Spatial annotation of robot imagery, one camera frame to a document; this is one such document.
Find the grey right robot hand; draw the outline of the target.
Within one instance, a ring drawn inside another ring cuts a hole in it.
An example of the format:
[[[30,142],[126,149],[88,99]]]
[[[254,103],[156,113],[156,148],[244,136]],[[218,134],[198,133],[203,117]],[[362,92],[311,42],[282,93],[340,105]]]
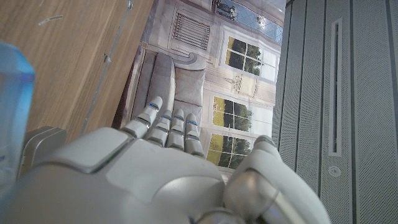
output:
[[[120,130],[40,157],[1,197],[2,223],[329,223],[317,194],[259,136],[228,179],[207,161],[194,114],[155,97]]]

